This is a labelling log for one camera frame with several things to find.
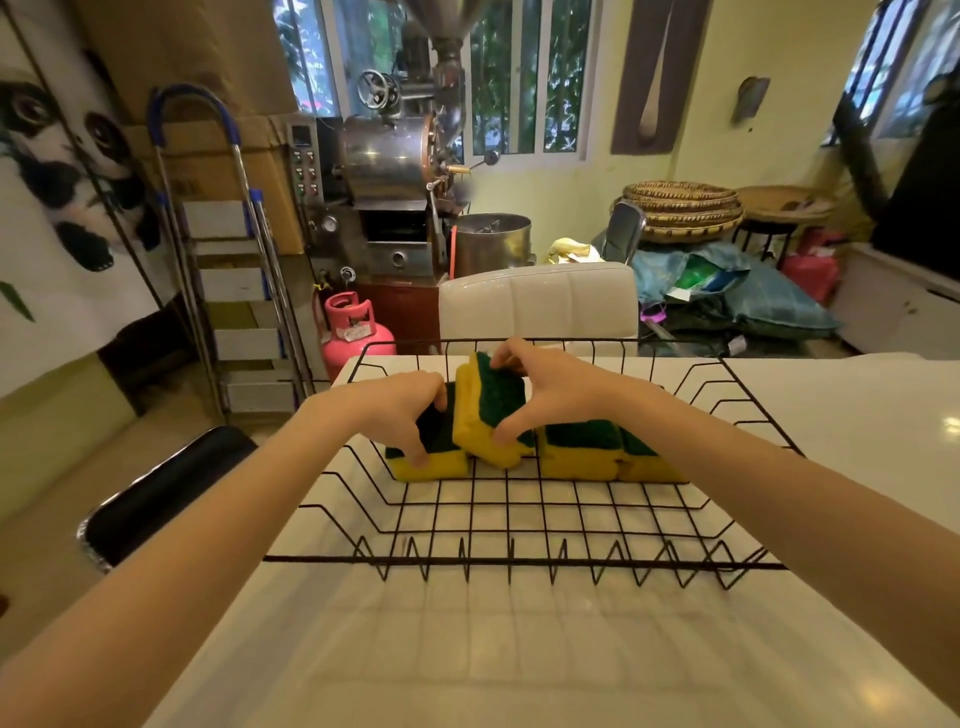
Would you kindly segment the person's left hand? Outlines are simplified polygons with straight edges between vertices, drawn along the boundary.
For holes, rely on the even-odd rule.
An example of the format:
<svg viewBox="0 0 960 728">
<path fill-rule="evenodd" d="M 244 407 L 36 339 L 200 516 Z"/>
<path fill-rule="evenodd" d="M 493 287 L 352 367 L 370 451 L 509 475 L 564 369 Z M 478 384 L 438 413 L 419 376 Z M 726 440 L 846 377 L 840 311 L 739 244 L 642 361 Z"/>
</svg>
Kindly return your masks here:
<svg viewBox="0 0 960 728">
<path fill-rule="evenodd" d="M 317 398 L 347 439 L 362 434 L 391 448 L 392 421 L 417 421 L 430 405 L 445 410 L 447 383 L 437 372 L 414 370 L 335 386 Z"/>
</svg>

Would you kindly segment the yellow green scrub sponge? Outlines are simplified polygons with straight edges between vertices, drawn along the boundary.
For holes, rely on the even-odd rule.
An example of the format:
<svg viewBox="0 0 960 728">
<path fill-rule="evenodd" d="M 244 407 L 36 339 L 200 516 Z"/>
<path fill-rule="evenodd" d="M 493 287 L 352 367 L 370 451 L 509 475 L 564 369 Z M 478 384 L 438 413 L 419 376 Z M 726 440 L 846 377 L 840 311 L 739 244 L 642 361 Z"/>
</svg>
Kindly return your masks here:
<svg viewBox="0 0 960 728">
<path fill-rule="evenodd" d="M 555 423 L 536 431 L 538 472 L 545 480 L 617 480 L 623 443 L 606 419 Z"/>
<path fill-rule="evenodd" d="M 485 351 L 472 353 L 455 375 L 452 440 L 460 449 L 500 469 L 509 470 L 535 453 L 535 434 L 523 432 L 509 443 L 498 443 L 502 421 L 526 405 L 523 377 L 496 369 Z"/>
<path fill-rule="evenodd" d="M 415 467 L 399 448 L 386 447 L 384 459 L 392 477 L 399 482 L 463 480 L 471 471 L 470 456 L 452 439 L 455 407 L 455 383 L 446 383 L 446 408 L 430 404 L 416 419 L 420 443 L 427 459 Z"/>
<path fill-rule="evenodd" d="M 624 428 L 619 429 L 622 451 L 618 460 L 617 479 L 623 482 L 682 484 L 690 479 L 661 455 Z"/>
</svg>

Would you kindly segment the steel drum container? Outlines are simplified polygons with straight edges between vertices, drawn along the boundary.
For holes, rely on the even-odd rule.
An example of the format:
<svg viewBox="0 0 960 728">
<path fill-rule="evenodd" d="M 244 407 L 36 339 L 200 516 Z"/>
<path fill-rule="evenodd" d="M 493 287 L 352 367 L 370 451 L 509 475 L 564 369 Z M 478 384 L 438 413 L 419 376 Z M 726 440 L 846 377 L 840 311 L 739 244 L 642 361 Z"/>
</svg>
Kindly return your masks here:
<svg viewBox="0 0 960 728">
<path fill-rule="evenodd" d="M 532 222 L 513 213 L 477 213 L 456 220 L 450 279 L 522 268 L 536 260 Z"/>
</svg>

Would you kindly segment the grey plastic chair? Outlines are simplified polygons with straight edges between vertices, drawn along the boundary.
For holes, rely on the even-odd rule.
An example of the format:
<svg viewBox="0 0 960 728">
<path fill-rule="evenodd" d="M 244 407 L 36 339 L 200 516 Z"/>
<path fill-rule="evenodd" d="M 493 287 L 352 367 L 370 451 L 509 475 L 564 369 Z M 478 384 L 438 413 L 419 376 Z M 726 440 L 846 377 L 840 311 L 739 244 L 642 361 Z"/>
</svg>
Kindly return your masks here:
<svg viewBox="0 0 960 728">
<path fill-rule="evenodd" d="M 630 265 L 639 249 L 647 216 L 634 200 L 618 200 L 609 215 L 603 244 L 599 249 L 601 259 Z"/>
</svg>

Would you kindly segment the green white plastic bag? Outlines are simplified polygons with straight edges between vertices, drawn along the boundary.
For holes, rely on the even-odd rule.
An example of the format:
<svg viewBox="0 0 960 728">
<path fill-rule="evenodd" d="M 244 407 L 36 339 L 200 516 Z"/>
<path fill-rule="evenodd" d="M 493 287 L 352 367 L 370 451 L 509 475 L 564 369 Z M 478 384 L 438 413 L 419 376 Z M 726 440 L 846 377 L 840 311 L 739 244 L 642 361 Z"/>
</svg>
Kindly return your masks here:
<svg viewBox="0 0 960 728">
<path fill-rule="evenodd" d="M 700 255 L 691 255 L 665 298 L 686 304 L 718 297 L 741 285 L 750 272 L 749 266 L 727 269 Z"/>
</svg>

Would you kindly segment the black padded stool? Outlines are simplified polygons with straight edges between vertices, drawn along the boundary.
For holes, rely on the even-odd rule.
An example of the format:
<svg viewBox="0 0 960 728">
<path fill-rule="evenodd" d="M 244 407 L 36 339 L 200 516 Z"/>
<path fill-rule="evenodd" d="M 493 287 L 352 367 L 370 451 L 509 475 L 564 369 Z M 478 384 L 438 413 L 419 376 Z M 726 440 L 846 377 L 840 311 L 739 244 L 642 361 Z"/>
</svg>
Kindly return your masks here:
<svg viewBox="0 0 960 728">
<path fill-rule="evenodd" d="M 94 508 L 76 532 L 81 551 L 107 574 L 257 448 L 236 426 L 205 431 Z"/>
</svg>

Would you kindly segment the stack of woven baskets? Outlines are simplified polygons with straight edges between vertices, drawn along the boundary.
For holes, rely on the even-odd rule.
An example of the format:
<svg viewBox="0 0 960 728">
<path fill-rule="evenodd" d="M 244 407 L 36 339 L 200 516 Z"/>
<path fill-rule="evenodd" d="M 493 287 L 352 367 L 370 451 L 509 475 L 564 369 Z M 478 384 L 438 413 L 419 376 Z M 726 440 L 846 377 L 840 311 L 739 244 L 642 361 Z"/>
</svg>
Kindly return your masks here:
<svg viewBox="0 0 960 728">
<path fill-rule="evenodd" d="M 710 242 L 734 231 L 745 210 L 738 191 L 702 182 L 645 180 L 623 187 L 617 203 L 645 215 L 641 240 L 658 245 Z"/>
</svg>

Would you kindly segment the steel coffee roaster machine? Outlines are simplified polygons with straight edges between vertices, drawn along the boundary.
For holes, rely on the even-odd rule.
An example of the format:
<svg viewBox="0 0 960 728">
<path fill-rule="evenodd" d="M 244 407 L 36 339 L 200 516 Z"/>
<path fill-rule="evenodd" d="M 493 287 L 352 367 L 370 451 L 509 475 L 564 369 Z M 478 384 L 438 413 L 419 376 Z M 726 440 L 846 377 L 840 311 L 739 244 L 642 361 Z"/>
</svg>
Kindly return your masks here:
<svg viewBox="0 0 960 728">
<path fill-rule="evenodd" d="M 277 0 L 285 147 L 319 285 L 434 285 L 467 206 L 470 33 L 497 0 Z"/>
</svg>

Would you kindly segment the blue sack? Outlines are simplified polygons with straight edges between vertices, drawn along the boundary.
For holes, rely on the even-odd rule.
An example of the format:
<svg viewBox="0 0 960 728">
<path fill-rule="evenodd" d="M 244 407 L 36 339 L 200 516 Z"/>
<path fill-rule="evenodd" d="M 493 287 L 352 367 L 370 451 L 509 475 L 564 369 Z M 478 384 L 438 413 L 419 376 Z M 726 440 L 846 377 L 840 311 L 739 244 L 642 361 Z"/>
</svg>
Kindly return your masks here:
<svg viewBox="0 0 960 728">
<path fill-rule="evenodd" d="M 718 297 L 692 302 L 666 299 L 691 256 L 734 269 L 750 267 L 747 278 Z M 729 331 L 739 334 L 806 341 L 833 335 L 839 322 L 776 268 L 725 241 L 698 245 L 647 245 L 632 260 L 642 312 L 666 312 L 675 331 Z"/>
</svg>

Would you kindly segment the red plastic canister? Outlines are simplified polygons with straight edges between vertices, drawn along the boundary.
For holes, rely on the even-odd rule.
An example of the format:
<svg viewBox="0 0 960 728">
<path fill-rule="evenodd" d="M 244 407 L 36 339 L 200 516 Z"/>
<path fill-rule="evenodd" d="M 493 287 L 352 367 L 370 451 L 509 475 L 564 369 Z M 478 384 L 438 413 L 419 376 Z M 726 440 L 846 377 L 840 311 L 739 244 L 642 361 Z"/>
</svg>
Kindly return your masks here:
<svg viewBox="0 0 960 728">
<path fill-rule="evenodd" d="M 797 249 L 786 255 L 778 270 L 807 296 L 825 307 L 841 277 L 837 249 L 847 242 L 848 237 L 842 232 L 811 225 L 803 231 Z"/>
</svg>

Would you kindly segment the woven flat tray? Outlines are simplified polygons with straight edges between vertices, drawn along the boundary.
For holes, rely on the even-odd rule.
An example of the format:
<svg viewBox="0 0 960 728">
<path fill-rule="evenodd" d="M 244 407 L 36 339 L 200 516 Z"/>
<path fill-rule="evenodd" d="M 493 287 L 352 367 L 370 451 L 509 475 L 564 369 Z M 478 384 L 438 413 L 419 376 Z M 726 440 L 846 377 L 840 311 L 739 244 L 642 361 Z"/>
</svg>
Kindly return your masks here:
<svg viewBox="0 0 960 728">
<path fill-rule="evenodd" d="M 796 185 L 754 185 L 737 189 L 745 218 L 774 224 L 808 226 L 827 220 L 836 210 L 834 196 Z"/>
</svg>

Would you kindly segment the white low cabinet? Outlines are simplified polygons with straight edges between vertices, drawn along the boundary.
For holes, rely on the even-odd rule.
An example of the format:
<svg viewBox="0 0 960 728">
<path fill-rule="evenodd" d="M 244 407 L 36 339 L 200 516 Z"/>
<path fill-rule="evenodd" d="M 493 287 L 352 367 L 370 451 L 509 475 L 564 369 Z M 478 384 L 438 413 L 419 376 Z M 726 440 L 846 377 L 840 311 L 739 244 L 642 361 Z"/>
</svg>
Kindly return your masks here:
<svg viewBox="0 0 960 728">
<path fill-rule="evenodd" d="M 846 345 L 960 361 L 960 282 L 859 242 L 841 268 L 828 311 Z"/>
</svg>

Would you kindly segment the brown cardboard boxes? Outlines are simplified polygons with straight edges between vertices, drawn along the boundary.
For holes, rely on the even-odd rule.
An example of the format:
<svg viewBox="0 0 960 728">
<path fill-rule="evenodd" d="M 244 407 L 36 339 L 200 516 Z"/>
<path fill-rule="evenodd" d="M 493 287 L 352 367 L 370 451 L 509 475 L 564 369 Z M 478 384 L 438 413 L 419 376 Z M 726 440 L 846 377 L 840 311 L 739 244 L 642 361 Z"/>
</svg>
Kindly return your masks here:
<svg viewBox="0 0 960 728">
<path fill-rule="evenodd" d="M 155 189 L 162 187 L 147 128 L 152 91 L 191 84 L 236 120 L 249 186 L 263 192 L 278 252 L 304 251 L 291 188 L 286 123 L 299 111 L 273 0 L 68 0 L 118 92 L 123 134 Z"/>
</svg>

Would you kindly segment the grey wall lamp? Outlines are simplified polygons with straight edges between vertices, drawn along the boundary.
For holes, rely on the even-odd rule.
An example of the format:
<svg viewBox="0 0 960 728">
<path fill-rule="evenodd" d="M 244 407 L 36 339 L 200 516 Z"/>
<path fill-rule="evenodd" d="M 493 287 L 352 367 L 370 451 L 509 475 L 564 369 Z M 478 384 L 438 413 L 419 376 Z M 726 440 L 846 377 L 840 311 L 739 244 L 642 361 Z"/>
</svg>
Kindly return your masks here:
<svg viewBox="0 0 960 728">
<path fill-rule="evenodd" d="M 737 90 L 731 125 L 740 126 L 757 117 L 770 84 L 770 77 L 750 76 L 743 79 Z"/>
</svg>

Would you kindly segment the panda wall poster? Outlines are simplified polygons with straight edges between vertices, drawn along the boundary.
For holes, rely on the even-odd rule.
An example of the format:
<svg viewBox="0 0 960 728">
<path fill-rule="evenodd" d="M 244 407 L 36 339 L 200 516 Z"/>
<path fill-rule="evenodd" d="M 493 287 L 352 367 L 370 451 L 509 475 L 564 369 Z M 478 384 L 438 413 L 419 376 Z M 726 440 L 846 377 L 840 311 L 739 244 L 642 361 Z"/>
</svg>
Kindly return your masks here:
<svg viewBox="0 0 960 728">
<path fill-rule="evenodd" d="M 62 0 L 0 0 L 0 398 L 178 293 L 111 91 Z"/>
</svg>

